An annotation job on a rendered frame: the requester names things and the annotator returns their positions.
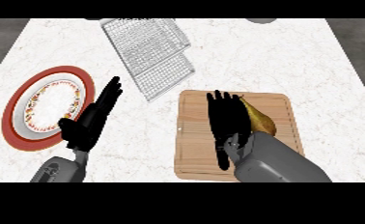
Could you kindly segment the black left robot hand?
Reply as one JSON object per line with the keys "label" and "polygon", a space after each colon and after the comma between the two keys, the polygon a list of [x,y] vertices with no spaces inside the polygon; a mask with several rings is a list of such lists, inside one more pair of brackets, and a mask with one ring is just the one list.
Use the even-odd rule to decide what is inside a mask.
{"label": "black left robot hand", "polygon": [[86,107],[77,120],[61,118],[61,138],[72,150],[89,152],[96,146],[109,112],[123,93],[120,77],[114,76],[95,102]]}

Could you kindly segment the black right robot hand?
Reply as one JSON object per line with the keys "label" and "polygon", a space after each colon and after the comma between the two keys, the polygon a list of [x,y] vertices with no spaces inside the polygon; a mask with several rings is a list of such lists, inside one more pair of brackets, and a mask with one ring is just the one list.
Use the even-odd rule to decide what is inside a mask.
{"label": "black right robot hand", "polygon": [[208,118],[211,132],[216,139],[216,154],[222,170],[229,168],[228,154],[223,150],[223,143],[228,138],[238,135],[238,148],[242,148],[251,135],[251,120],[248,111],[238,95],[228,92],[207,94]]}

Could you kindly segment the yellow-brown eggplant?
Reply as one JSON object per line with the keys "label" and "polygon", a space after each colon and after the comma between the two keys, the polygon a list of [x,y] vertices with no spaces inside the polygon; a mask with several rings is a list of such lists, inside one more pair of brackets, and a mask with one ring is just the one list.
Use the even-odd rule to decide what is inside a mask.
{"label": "yellow-brown eggplant", "polygon": [[273,120],[267,117],[267,115],[251,105],[251,103],[244,99],[244,97],[239,97],[239,100],[242,101],[248,116],[251,120],[251,131],[262,131],[270,135],[276,134],[276,126]]}

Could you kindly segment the red-rimmed patterned plate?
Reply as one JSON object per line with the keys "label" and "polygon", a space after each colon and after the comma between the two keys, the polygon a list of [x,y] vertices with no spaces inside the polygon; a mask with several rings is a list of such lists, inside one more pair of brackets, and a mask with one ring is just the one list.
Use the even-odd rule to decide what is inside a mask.
{"label": "red-rimmed patterned plate", "polygon": [[38,72],[16,89],[7,102],[1,133],[7,144],[33,152],[61,141],[61,118],[77,120],[95,100],[90,74],[74,66]]}

